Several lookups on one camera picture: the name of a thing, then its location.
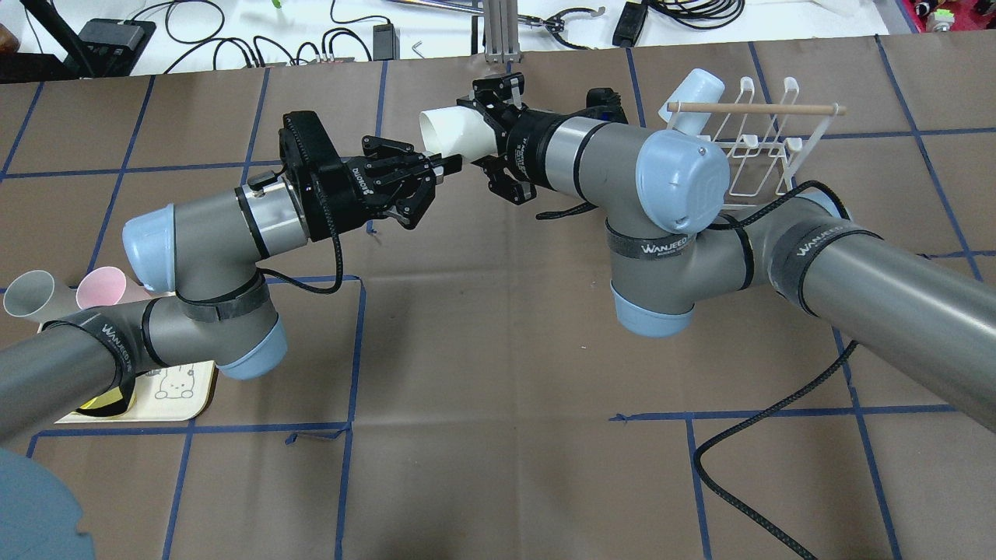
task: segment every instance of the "robotic arm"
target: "robotic arm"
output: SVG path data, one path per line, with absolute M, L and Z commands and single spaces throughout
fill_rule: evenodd
M 671 336 L 696 301 L 770 284 L 996 431 L 992 288 L 889 245 L 822 190 L 801 193 L 825 189 L 814 181 L 757 216 L 722 214 L 729 166 L 713 143 L 626 125 L 611 91 L 573 115 L 536 111 L 523 85 L 475 81 L 456 107 L 421 115 L 425 145 L 482 167 L 516 204 L 539 185 L 601 206 L 625 327 Z
M 256 263 L 392 217 L 414 228 L 459 156 L 363 138 L 363 155 L 337 153 L 312 112 L 284 116 L 284 172 L 234 191 L 171 204 L 129 221 L 124 245 L 139 280 L 175 296 L 82 311 L 0 351 L 0 438 L 56 420 L 138 373 L 214 361 L 236 379 L 273 369 L 287 351 L 277 310 Z M 332 293 L 340 285 L 315 291 Z

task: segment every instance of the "blue plastic cap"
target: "blue plastic cap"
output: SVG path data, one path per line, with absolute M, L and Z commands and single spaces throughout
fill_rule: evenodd
M 809 191 L 803 192 L 798 196 L 800 198 L 811 200 L 823 206 L 823 209 L 827 210 L 827 213 L 834 216 L 835 218 L 843 218 L 843 216 L 841 216 L 841 213 L 837 211 L 837 205 L 834 204 L 834 202 L 830 200 L 830 197 L 827 196 L 827 194 L 821 190 L 810 189 Z
M 94 540 L 77 532 L 83 509 L 37 462 L 0 449 L 0 558 L 93 560 Z
M 730 165 L 718 145 L 678 131 L 658 131 L 636 157 L 636 193 L 643 212 L 671 233 L 698 233 L 723 208 Z
M 172 204 L 130 219 L 124 225 L 122 240 L 131 269 L 146 290 L 176 290 L 176 226 Z
M 613 296 L 616 298 L 616 317 L 620 323 L 642 337 L 662 339 L 674 336 L 691 323 L 694 308 L 681 315 L 668 315 L 643 309 L 624 298 L 613 286 Z
M 287 333 L 284 323 L 277 317 L 277 324 L 256 348 L 227 366 L 218 366 L 222 374 L 235 380 L 251 380 L 277 367 L 287 355 Z

